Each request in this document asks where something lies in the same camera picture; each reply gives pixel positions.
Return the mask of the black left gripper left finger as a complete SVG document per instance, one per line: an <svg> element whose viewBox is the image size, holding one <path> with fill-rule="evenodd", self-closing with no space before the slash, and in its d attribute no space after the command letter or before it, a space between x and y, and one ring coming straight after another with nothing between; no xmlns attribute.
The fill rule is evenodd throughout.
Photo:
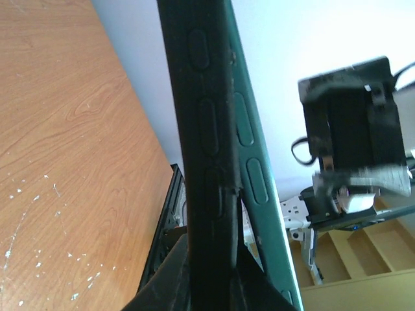
<svg viewBox="0 0 415 311"><path fill-rule="evenodd" d="M124 310L192 310L191 263L182 235L149 282Z"/></svg>

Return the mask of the black phone case with ring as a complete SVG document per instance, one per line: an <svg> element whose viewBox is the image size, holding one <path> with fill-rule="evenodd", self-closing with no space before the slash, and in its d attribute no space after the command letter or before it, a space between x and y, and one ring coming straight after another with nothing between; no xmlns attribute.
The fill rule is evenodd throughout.
<svg viewBox="0 0 415 311"><path fill-rule="evenodd" d="M191 307L229 310L237 260L237 162L224 1L159 1L182 149Z"/></svg>

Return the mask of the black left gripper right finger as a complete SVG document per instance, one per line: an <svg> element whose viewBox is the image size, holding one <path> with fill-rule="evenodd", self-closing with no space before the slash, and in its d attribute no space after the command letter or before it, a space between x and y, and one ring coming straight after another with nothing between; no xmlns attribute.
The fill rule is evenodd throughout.
<svg viewBox="0 0 415 311"><path fill-rule="evenodd" d="M230 310L296 310L270 284L248 249L238 249L230 294Z"/></svg>

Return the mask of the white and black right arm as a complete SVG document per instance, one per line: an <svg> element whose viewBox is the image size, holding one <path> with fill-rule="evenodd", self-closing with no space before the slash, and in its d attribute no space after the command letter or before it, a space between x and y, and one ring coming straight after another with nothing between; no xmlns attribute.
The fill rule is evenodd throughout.
<svg viewBox="0 0 415 311"><path fill-rule="evenodd" d="M283 203L287 230L301 247L316 284L319 232L354 231L406 216L413 206L377 211L383 192L409 196L412 176L398 107L398 74L385 56L306 78L298 83L307 134L307 164L318 163L311 187Z"/></svg>

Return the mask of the black frame rail base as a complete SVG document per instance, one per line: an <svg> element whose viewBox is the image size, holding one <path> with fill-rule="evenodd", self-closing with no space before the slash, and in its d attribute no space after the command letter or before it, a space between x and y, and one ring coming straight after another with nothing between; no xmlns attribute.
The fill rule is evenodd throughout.
<svg viewBox="0 0 415 311"><path fill-rule="evenodd" d="M186 205L184 177L177 164L171 165L171 168L173 175L137 289L138 292L147 285L180 235L185 232L185 229L178 229L178 227L186 226L184 216Z"/></svg>

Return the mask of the teal phone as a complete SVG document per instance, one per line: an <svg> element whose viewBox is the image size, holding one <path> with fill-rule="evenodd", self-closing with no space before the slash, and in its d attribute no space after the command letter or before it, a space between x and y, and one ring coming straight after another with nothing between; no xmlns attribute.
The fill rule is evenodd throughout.
<svg viewBox="0 0 415 311"><path fill-rule="evenodd" d="M225 2L225 7L230 31L230 47L233 53L231 65L233 97L244 206L248 212L265 277L295 310L303 310L283 214L235 14L230 1Z"/></svg>

